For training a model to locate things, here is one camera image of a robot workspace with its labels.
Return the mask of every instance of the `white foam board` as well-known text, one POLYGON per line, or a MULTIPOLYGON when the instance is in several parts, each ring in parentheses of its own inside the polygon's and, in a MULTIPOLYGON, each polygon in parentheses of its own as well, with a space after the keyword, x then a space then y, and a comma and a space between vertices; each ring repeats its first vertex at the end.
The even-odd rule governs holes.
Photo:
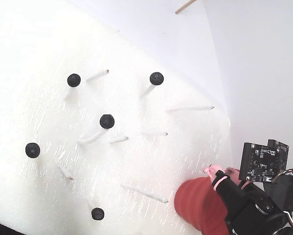
POLYGON ((217 108, 166 110, 210 105, 182 78, 66 1, 0 1, 0 223, 30 235, 200 234, 176 214, 174 194, 185 180, 203 176, 205 166, 232 164, 229 120, 217 108), (86 82, 105 69, 108 75, 86 82), (141 98, 155 71, 164 83, 141 98), (64 100, 72 73, 81 84, 64 100), (100 129, 103 114, 112 114, 115 126, 79 146, 79 139, 100 129), (128 141, 110 145, 124 135, 128 141), (25 154, 29 142, 41 148, 36 159, 25 154), (92 219, 94 206, 105 211, 102 221, 92 219))

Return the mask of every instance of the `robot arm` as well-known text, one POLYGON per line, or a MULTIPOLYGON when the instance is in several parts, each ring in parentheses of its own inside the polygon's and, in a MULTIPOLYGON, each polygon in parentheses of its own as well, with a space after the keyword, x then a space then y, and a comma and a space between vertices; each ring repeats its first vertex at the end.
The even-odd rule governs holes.
POLYGON ((282 229, 288 216, 256 185, 248 184, 241 189, 215 165, 205 172, 227 207, 225 222, 231 235, 293 234, 292 228, 282 229))

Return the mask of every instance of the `white peg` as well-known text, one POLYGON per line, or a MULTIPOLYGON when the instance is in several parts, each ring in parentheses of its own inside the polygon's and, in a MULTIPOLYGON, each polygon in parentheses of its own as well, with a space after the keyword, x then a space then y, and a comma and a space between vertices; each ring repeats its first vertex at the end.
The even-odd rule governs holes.
POLYGON ((169 109, 167 112, 176 112, 176 111, 197 111, 197 110, 212 110, 214 106, 198 106, 198 107, 181 107, 176 109, 169 109))
POLYGON ((95 208, 96 207, 95 204, 94 204, 94 202, 92 201, 92 199, 90 197, 87 197, 87 200, 88 200, 88 204, 89 204, 89 206, 91 208, 95 208))
POLYGON ((167 202, 168 202, 167 199, 162 198, 162 197, 160 197, 159 195, 154 194, 154 193, 152 193, 152 192, 146 192, 146 191, 144 191, 144 190, 141 190, 141 189, 139 189, 138 187, 134 187, 134 186, 131 186, 131 185, 126 184, 126 183, 122 183, 122 184, 120 184, 120 185, 123 186, 123 187, 125 187, 125 188, 132 189, 132 190, 134 190, 134 191, 137 191, 137 192, 139 192, 139 193, 141 193, 141 194, 143 194, 143 195, 145 195, 145 196, 147 196, 147 197, 153 198, 153 199, 155 199, 155 200, 157 200, 157 201, 160 201, 160 202, 162 202, 162 203, 167 203, 167 202))
POLYGON ((110 142, 110 144, 124 142, 124 141, 128 141, 128 140, 129 140, 129 137, 124 136, 124 137, 120 137, 120 138, 116 138, 116 139, 112 140, 110 142))
POLYGON ((66 178, 68 178, 68 179, 70 179, 70 180, 74 180, 72 174, 71 174, 66 168, 64 168, 64 167, 63 167, 62 165, 60 165, 60 164, 57 164, 57 166, 60 168, 61 172, 63 173, 63 175, 64 175, 66 178))
POLYGON ((110 114, 104 114, 101 119, 99 120, 99 124, 101 125, 101 130, 95 133, 94 136, 85 139, 85 140, 79 140, 79 144, 89 144, 93 143, 94 141, 98 140, 100 137, 102 137, 104 134, 108 132, 110 128, 112 128, 115 125, 115 120, 113 119, 113 116, 110 114))
POLYGON ((140 96, 148 95, 156 86, 161 85, 164 82, 164 76, 160 72, 154 72, 150 76, 151 85, 146 89, 146 91, 140 96))
POLYGON ((67 83, 69 85, 68 90, 65 93, 65 97, 64 99, 67 99, 68 96, 71 95, 72 91, 80 85, 81 82, 81 77, 75 73, 71 74, 68 78, 67 78, 67 83))
POLYGON ((69 87, 65 93, 64 99, 67 99, 72 93, 72 87, 69 87))
POLYGON ((97 75, 94 75, 93 77, 88 78, 87 82, 97 80, 97 79, 107 75, 108 73, 109 73, 109 70, 104 70, 104 71, 98 73, 97 75))
POLYGON ((146 135, 146 136, 167 136, 168 132, 165 131, 143 131, 142 134, 146 135))
POLYGON ((89 144, 97 141, 99 138, 101 138, 104 134, 108 132, 108 129, 102 128, 100 131, 96 132, 92 137, 84 139, 84 140, 79 140, 79 144, 89 144))
POLYGON ((141 97, 146 96, 146 95, 148 95, 149 93, 151 93, 152 90, 154 90, 155 87, 156 87, 155 85, 151 84, 151 85, 146 89, 146 91, 141 95, 141 97))

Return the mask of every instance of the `white wall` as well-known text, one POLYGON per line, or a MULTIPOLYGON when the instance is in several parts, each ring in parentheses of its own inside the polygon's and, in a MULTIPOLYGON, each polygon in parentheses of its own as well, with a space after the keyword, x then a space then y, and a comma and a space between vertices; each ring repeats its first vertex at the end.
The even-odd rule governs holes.
POLYGON ((192 82, 224 110, 218 62, 201 0, 179 15, 188 0, 70 0, 192 82))
POLYGON ((206 11, 231 120, 235 166, 244 142, 277 139, 293 166, 293 0, 209 0, 206 11))

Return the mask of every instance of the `black knob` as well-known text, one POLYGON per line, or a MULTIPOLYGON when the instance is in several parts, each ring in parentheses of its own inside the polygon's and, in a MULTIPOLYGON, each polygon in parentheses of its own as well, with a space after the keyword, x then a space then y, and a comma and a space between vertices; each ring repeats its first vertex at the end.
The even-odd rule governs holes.
POLYGON ((164 82, 164 76, 160 72, 154 72, 150 76, 150 82, 153 85, 158 86, 164 82))
POLYGON ((113 119, 113 116, 110 114, 104 114, 100 121, 99 124, 101 125, 101 127, 103 127, 104 129, 110 129, 115 125, 115 119, 113 119))
POLYGON ((81 82, 81 77, 75 73, 73 73, 72 75, 70 75, 68 78, 67 78, 67 82, 68 82, 68 85, 71 86, 71 87, 77 87, 79 86, 80 82, 81 82))
POLYGON ((92 210, 92 218, 94 220, 102 220, 102 219, 104 219, 104 216, 105 216, 105 213, 104 213, 104 211, 102 209, 94 208, 92 210))
POLYGON ((29 143, 25 147, 25 153, 30 158, 37 158, 40 154, 40 147, 36 143, 29 143))

